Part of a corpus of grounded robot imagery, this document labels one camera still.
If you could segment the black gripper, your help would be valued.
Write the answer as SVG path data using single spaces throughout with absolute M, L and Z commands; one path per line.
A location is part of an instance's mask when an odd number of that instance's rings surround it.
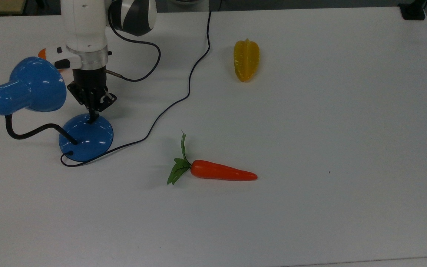
M 76 101 L 89 111 L 88 124 L 95 122 L 99 118 L 99 113 L 117 100 L 117 96 L 109 92 L 106 81 L 105 68 L 73 69 L 73 82 L 67 89 Z

